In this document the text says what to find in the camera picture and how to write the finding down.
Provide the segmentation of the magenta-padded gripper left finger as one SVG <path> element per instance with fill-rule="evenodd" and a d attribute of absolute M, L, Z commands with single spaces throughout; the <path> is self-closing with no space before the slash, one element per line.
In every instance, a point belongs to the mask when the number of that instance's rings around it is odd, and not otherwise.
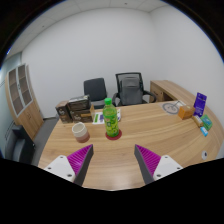
<path fill-rule="evenodd" d="M 59 155 L 44 170 L 82 186 L 92 156 L 93 145 L 88 145 L 69 156 Z"/>

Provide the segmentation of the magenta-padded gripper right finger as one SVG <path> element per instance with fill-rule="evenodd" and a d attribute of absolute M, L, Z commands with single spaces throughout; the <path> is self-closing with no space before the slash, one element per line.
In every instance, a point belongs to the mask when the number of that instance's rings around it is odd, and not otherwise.
<path fill-rule="evenodd" d="M 135 145 L 134 155 L 138 161 L 143 180 L 146 184 L 152 183 L 182 169 L 182 166 L 170 156 L 159 156 L 140 145 Z"/>

